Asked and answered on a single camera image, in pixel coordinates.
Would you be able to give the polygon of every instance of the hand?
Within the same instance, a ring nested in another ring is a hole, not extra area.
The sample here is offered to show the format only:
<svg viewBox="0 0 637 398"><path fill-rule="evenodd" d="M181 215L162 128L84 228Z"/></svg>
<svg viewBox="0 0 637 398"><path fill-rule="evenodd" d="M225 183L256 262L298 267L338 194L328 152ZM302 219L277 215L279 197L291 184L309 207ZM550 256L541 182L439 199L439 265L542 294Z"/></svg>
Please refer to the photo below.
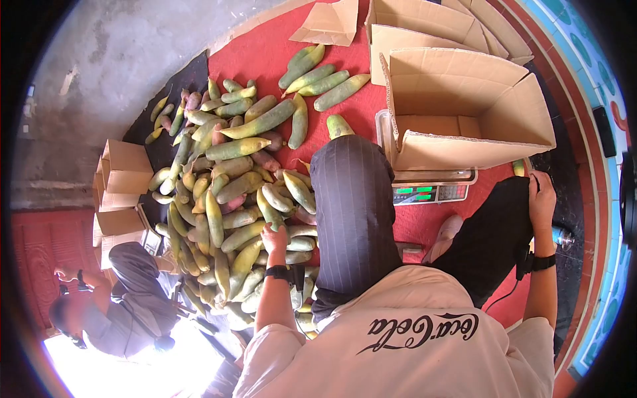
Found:
<svg viewBox="0 0 637 398"><path fill-rule="evenodd" d="M62 282L70 282L77 279L78 271L71 269L68 266L57 266L53 270L53 275L57 275L58 279Z"/></svg>
<svg viewBox="0 0 637 398"><path fill-rule="evenodd" d="M263 246L265 246L268 253L272 253L275 250L285 251L287 246L287 231L284 225L279 227L278 231L272 231L272 223L269 222L263 227L261 231L261 238L263 239Z"/></svg>
<svg viewBox="0 0 637 398"><path fill-rule="evenodd" d="M547 173L532 170L529 172L529 218L533 231L550 231L555 211L555 190Z"/></svg>

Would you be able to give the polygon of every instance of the black mat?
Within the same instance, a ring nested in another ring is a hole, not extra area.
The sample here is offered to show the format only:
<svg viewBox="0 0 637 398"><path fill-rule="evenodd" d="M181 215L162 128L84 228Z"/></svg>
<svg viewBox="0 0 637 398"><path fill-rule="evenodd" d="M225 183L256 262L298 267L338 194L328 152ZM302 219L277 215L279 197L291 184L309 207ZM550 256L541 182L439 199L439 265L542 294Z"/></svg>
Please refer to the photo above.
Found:
<svg viewBox="0 0 637 398"><path fill-rule="evenodd" d="M557 142L557 148L532 156L531 163L537 170L550 174L553 179L553 186L557 196L553 224L566 228L575 236L575 244L568 251L565 252L561 246L558 246L555 253L555 264L557 266L557 324L555 327L554 352L557 355L571 325L582 279L582 262L584 258L582 188L571 141L557 105L533 62L526 64L525 67L538 77L540 88L547 102Z"/></svg>
<svg viewBox="0 0 637 398"><path fill-rule="evenodd" d="M133 123L131 128L126 132L123 140L144 145L144 140L153 131L154 123L150 121L150 113L157 102L163 97L166 97L168 92L170 92L166 104L174 104L175 109L170 114L170 119L174 119L177 113L177 107L179 107L181 103L182 89L187 89L189 92L198 91L200 93L208 89L208 59L206 58L205 52L199 54L185 68L168 80L166 86L157 93L155 98L148 102L146 109L143 110L141 115L135 120L135 123ZM177 146L172 146L174 140L175 137L168 135L167 131L162 131L162 134L155 142L150 145L145 145L153 171L156 172L162 167L170 166L173 163L173 158L178 148ZM142 195L140 197L140 203L142 203L150 225L154 226L158 222L166 222L168 205L155 202L150 196L150 193Z"/></svg>

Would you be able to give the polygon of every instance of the red carpet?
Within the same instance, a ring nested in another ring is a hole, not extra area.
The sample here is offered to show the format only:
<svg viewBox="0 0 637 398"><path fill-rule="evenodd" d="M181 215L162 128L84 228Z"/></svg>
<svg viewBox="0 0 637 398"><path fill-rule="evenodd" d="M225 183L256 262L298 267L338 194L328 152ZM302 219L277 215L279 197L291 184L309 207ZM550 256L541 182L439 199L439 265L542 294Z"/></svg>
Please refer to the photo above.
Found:
<svg viewBox="0 0 637 398"><path fill-rule="evenodd" d="M249 79L255 79L259 97L268 94L280 97L282 91L278 88L278 80L286 72L289 59L302 47L310 45L310 43L289 41L288 38L303 23L312 4L299 7L261 24L252 31L234 38L221 51L213 54L208 59L208 69L210 76L216 79L222 92L225 92L222 88L223 79L231 78L243 86ZM334 64L336 70L347 69L350 76L369 73L369 49L364 30L368 7L368 1L360 0L358 30L354 42L349 47L327 47L325 57L319 66ZM385 87L368 83L354 96L325 112L314 110L313 103L316 98L305 98L309 111L306 141L297 150L292 151L285 147L276 154L276 159L285 168L300 166L299 170L302 170L302 165L293 159L300 158L309 162L314 152L329 140L326 120L334 113L342 115L356 134L376 142L374 116L376 112L387 107ZM290 136L291 129L290 119L279 126L277 131L287 138ZM463 218L471 216L487 198L495 183L512 175L513 170L510 164L493 167L479 172L478 181L469 188L469 196L465 201L397 207L394 224L396 241L419 243L428 250L436 239L438 228L448 216L453 213L460 214ZM406 257L405 261L419 262L423 256L424 253L420 256ZM514 283L515 273L512 273L486 305L507 294ZM513 324L522 317L527 292L528 279L525 278L515 293L497 303L489 314L505 327Z"/></svg>

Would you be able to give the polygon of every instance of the scale display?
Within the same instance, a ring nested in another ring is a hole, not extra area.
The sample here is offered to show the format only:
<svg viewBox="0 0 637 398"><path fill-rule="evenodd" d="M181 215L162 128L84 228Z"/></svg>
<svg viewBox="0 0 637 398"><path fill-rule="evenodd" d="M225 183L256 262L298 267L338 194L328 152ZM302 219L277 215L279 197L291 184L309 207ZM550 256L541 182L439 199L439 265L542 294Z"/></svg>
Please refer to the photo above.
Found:
<svg viewBox="0 0 637 398"><path fill-rule="evenodd" d="M469 185L392 187L394 206L463 201L468 192Z"/></svg>

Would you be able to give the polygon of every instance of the concrete floor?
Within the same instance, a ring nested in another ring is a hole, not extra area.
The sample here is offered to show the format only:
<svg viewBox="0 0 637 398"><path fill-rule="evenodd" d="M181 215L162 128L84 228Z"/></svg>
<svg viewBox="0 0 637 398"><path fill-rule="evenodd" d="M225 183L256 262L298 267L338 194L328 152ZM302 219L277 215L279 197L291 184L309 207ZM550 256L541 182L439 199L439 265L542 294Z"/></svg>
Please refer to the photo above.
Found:
<svg viewBox="0 0 637 398"><path fill-rule="evenodd" d="M284 1L81 0L33 81L15 149L11 208L92 206L106 139L121 139L191 59Z"/></svg>

